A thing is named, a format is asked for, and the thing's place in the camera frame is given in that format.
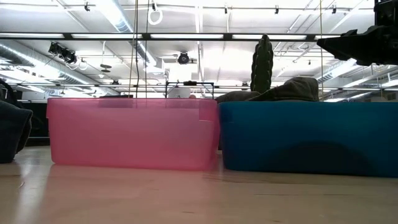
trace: plastic storage bin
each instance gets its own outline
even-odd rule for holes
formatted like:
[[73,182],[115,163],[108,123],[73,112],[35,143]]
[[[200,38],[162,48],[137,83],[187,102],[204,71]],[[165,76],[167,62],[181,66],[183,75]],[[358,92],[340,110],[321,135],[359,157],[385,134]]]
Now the plastic storage bin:
[[398,177],[398,103],[220,104],[227,169]]
[[47,117],[57,164],[207,170],[216,162],[214,100],[51,98]]

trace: ceiling light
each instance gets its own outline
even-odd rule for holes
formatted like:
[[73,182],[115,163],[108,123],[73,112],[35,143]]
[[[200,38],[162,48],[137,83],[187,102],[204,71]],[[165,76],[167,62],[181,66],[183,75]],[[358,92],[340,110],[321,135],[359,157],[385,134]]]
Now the ceiling light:
[[50,84],[50,83],[30,83],[30,86],[57,86],[56,84]]
[[268,35],[270,40],[305,40],[307,38],[306,35]]
[[370,94],[370,92],[361,93],[361,94],[358,94],[358,95],[355,95],[355,96],[350,97],[350,99],[357,99],[357,98],[360,98],[360,97],[365,96],[365,95],[368,95],[368,94]]
[[62,86],[94,87],[94,84],[62,84]]
[[[270,40],[305,40],[306,35],[268,35]],[[232,39],[248,39],[248,40],[259,40],[262,38],[261,34],[234,34]]]
[[142,39],[141,34],[72,34],[77,39]]
[[235,34],[235,35],[232,35],[232,39],[259,40],[261,38],[262,38],[261,34]]
[[338,88],[323,88],[323,90],[338,90]]
[[0,33],[0,37],[12,38],[64,38],[63,34],[35,34],[35,33]]
[[354,90],[354,91],[379,91],[379,88],[343,88],[343,90]]
[[223,34],[151,34],[153,39],[222,39]]
[[326,39],[326,38],[334,38],[334,37],[340,37],[340,35],[316,35],[315,36],[315,40]]
[[334,98],[334,99],[327,99],[324,102],[335,103],[335,102],[339,102],[341,100],[345,100],[345,99],[344,98]]

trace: pink plastic bin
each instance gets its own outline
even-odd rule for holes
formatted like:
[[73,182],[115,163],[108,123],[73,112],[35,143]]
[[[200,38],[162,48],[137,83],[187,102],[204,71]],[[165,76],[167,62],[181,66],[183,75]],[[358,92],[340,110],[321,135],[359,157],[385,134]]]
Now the pink plastic bin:
[[57,164],[208,170],[216,163],[215,100],[51,98],[47,117]]

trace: table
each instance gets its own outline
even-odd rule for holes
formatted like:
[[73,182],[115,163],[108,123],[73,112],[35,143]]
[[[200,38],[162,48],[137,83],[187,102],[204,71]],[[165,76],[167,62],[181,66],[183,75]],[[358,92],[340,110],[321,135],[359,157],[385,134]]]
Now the table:
[[53,165],[27,147],[0,165],[0,223],[397,223],[398,179]]

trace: cactus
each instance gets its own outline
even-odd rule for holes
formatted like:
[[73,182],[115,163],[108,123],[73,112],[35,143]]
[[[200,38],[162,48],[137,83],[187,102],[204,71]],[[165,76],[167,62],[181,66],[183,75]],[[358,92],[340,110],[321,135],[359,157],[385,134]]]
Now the cactus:
[[251,91],[264,93],[271,87],[271,76],[274,52],[272,44],[267,35],[263,35],[253,55],[252,74],[251,74]]

